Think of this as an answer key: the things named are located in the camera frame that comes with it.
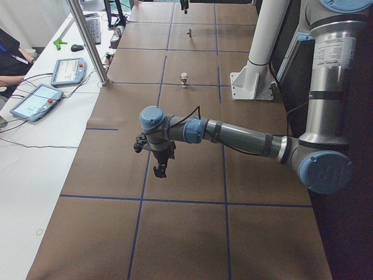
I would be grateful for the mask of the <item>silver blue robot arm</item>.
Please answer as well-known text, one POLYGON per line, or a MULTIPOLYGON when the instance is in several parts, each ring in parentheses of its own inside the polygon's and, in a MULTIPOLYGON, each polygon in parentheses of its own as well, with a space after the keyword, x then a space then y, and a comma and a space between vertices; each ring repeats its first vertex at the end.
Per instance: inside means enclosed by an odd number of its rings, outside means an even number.
POLYGON ((186 117, 166 115, 157 106, 140 115, 142 133, 136 137, 135 152, 150 151, 157 159, 155 176, 164 178, 176 142, 220 143, 252 156, 274 158, 289 165, 309 190, 332 194, 346 188, 353 164, 346 155, 344 112, 358 34, 365 28, 371 1, 302 1, 299 23, 276 79, 286 68, 300 43, 314 43, 308 100, 299 105, 307 111, 304 133, 275 136, 203 118, 199 109, 186 117))

